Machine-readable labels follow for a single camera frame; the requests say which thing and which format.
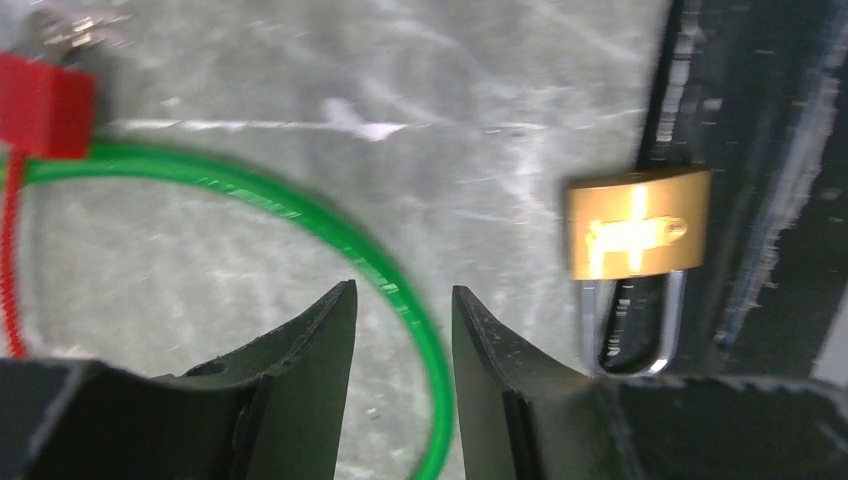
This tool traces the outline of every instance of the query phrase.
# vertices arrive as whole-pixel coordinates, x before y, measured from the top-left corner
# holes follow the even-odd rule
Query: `scratched surface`
[[[25,0],[0,0],[10,46]],[[626,168],[664,0],[124,0],[122,140],[229,155],[319,193],[402,263],[442,332],[451,286],[578,367],[558,182]],[[28,192],[21,268],[40,353],[181,373],[356,278],[341,479],[404,478],[426,379],[376,290],[295,227],[143,180]],[[444,478],[463,478],[458,444]]]

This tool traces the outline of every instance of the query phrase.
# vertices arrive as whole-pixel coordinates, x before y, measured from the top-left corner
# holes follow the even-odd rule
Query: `white stripe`
[[[815,360],[813,378],[848,387],[848,288]]]

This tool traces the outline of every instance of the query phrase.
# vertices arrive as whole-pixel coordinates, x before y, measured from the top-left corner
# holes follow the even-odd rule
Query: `black plastic jaw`
[[[841,479],[848,396],[770,377],[590,379],[454,289],[469,480]]]
[[[356,286],[189,370],[0,360],[0,479],[332,479]]]

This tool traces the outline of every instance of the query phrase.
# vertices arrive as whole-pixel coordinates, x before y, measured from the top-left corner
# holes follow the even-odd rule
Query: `black metal frame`
[[[810,374],[848,284],[846,41],[844,0],[672,2],[636,167],[714,173],[668,371]],[[611,367],[651,357],[664,284],[618,283]]]

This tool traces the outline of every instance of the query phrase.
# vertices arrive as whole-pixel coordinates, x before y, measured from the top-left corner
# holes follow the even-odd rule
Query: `metal clip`
[[[28,15],[27,39],[30,47],[38,49],[46,60],[59,63],[79,49],[128,45],[126,38],[109,27],[129,18],[114,12],[79,13],[46,3]]]
[[[610,307],[597,305],[600,280],[667,275],[654,359],[627,375],[654,375],[677,348],[685,270],[701,264],[710,172],[675,167],[574,182],[569,188],[571,269],[580,285],[583,354],[601,365]]]

